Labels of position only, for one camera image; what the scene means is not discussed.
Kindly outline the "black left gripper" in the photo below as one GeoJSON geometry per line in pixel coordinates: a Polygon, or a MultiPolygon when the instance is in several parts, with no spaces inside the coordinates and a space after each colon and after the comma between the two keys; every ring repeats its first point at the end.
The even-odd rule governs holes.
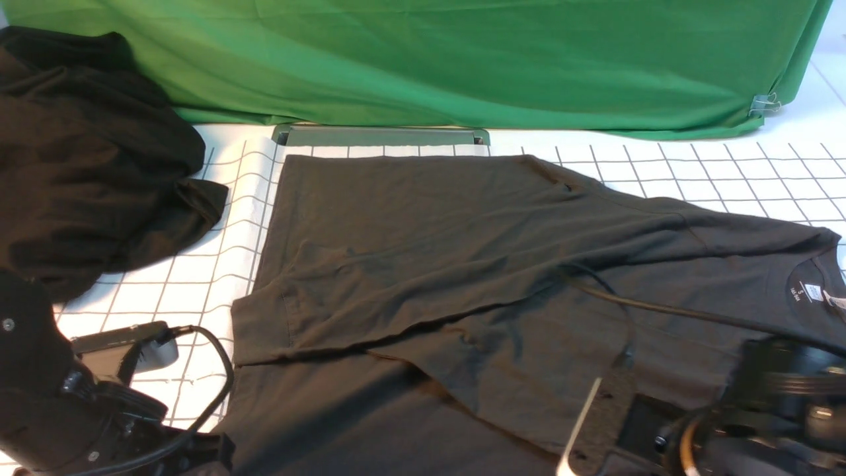
{"type": "Polygon", "coordinates": [[[97,381],[87,370],[71,370],[60,397],[78,411],[71,436],[94,437],[61,475],[229,475],[235,444],[222,434],[199,431],[227,396],[233,372],[220,392],[185,430],[163,424],[163,404],[119,382],[97,381]]]}

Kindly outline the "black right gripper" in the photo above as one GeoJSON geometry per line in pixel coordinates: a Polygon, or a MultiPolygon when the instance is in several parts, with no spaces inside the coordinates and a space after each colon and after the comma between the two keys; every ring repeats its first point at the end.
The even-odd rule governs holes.
{"type": "Polygon", "coordinates": [[[639,395],[615,455],[617,475],[843,475],[844,431],[824,432],[809,407],[686,410],[639,395]]]}

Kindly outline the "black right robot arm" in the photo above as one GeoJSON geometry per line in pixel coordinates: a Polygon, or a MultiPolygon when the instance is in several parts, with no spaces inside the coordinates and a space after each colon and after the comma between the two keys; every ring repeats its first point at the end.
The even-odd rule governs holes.
{"type": "Polygon", "coordinates": [[[844,355],[749,340],[713,403],[638,395],[613,455],[608,475],[843,475],[844,355]]]}

